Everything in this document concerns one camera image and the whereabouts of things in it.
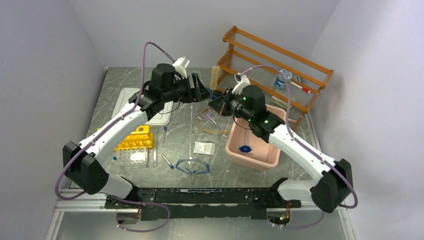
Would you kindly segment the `yellow rubber tubing with clamps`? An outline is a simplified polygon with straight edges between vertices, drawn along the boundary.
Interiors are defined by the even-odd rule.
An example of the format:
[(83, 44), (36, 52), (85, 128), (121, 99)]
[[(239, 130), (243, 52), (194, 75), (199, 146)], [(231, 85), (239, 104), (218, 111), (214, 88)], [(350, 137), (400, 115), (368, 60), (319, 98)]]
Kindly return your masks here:
[(225, 138), (228, 138), (230, 135), (230, 131), (219, 125), (213, 118), (213, 111), (210, 107), (204, 108), (197, 115), (197, 127), (204, 133), (219, 134)]

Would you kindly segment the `wooden handled brush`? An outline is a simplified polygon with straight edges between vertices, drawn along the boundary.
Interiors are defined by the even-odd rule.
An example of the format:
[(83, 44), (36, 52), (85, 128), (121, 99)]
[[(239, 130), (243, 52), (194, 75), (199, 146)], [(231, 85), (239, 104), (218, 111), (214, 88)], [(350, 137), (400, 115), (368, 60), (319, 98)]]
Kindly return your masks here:
[(215, 65), (211, 69), (211, 77), (210, 77), (210, 89), (211, 90), (217, 90), (218, 84), (219, 84), (219, 77), (220, 77), (220, 66)]

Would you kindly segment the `small clear plastic bag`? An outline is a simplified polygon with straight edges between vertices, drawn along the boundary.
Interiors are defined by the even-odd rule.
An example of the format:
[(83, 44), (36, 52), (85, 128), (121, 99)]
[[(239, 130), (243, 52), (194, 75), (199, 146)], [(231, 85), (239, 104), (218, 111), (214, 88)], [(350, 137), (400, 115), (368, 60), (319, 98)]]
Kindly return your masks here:
[(211, 142), (198, 142), (194, 143), (195, 154), (203, 154), (203, 155), (214, 155), (215, 154), (215, 144)]

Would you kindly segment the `blue safety glasses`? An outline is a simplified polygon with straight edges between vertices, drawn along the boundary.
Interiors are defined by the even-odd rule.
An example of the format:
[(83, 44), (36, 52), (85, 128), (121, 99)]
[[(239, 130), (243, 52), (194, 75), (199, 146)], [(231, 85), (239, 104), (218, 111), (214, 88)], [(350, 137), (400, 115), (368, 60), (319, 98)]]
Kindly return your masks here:
[(209, 165), (197, 159), (179, 159), (174, 168), (189, 175), (203, 175), (210, 172)]

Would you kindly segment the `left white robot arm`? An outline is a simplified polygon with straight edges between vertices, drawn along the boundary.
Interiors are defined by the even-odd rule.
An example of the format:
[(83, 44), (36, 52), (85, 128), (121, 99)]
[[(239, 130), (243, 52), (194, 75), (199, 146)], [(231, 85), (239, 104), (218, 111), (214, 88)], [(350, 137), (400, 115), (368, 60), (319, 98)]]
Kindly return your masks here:
[(199, 103), (209, 97), (210, 92), (196, 73), (188, 76), (171, 64), (158, 64), (150, 80), (142, 83), (139, 92), (111, 120), (80, 143), (69, 141), (63, 147), (63, 174), (89, 195), (113, 195), (124, 207), (134, 207), (139, 200), (136, 186), (108, 173), (103, 161), (131, 132), (161, 112), (166, 103)]

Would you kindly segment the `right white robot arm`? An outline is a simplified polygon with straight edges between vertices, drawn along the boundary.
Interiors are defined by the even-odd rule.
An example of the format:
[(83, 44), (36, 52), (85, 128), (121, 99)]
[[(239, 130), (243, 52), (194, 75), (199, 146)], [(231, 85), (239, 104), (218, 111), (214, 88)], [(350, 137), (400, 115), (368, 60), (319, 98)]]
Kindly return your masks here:
[(285, 120), (267, 109), (265, 95), (258, 86), (248, 85), (241, 94), (228, 88), (208, 106), (221, 116), (246, 121), (257, 138), (280, 149), (311, 176), (311, 180), (279, 183), (269, 197), (275, 207), (299, 200), (312, 202), (325, 213), (332, 213), (338, 207), (345, 207), (343, 201), (350, 194), (354, 197), (350, 207), (358, 205), (351, 164), (344, 158), (335, 160), (299, 137)]

